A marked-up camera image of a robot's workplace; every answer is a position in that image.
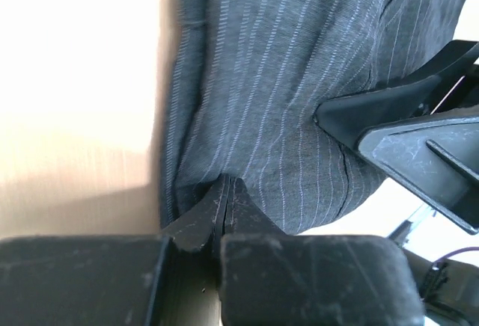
cable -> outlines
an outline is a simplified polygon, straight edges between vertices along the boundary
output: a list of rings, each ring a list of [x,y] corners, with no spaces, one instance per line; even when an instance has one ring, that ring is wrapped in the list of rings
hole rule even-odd
[[[462,249],[451,251],[450,253],[447,253],[444,256],[438,258],[435,262],[433,262],[433,265],[437,265],[452,256],[456,256],[460,253],[468,253],[469,251],[479,251],[479,246],[463,247]]]

folded cloth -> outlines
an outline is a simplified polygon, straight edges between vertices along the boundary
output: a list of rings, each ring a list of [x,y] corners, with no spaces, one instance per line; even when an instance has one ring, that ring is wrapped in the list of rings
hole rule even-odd
[[[221,173],[287,233],[354,210],[384,176],[315,126],[315,108],[418,69],[452,39],[464,1],[179,0],[162,227]]]

striped fabric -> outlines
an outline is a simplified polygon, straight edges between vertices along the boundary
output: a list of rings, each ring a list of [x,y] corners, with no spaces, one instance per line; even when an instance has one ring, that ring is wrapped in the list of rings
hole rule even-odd
[[[384,176],[317,128],[325,99],[418,69],[465,0],[180,0],[165,118],[161,225],[221,173],[285,232],[354,210]]]

black mechanical component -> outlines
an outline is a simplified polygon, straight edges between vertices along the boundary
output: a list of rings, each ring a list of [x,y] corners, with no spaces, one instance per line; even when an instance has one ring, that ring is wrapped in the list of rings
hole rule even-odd
[[[479,227],[479,113],[477,69],[466,72],[477,57],[476,43],[450,43],[394,88],[316,113],[327,132],[469,233]],[[210,326],[220,299],[225,326],[414,326],[425,314],[479,325],[478,269],[401,251],[415,223],[392,240],[287,236],[241,179],[222,175],[160,236],[0,242],[0,325]]]
[[[322,103],[318,126],[467,233],[479,232],[479,43],[456,40],[404,79]]]

pinstriped fabric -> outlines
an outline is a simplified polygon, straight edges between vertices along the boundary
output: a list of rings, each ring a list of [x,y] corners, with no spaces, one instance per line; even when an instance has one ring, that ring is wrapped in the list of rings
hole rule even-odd
[[[288,233],[354,210],[383,175],[318,129],[314,109],[419,68],[452,38],[464,1],[181,0],[162,226],[220,173],[245,179]]]

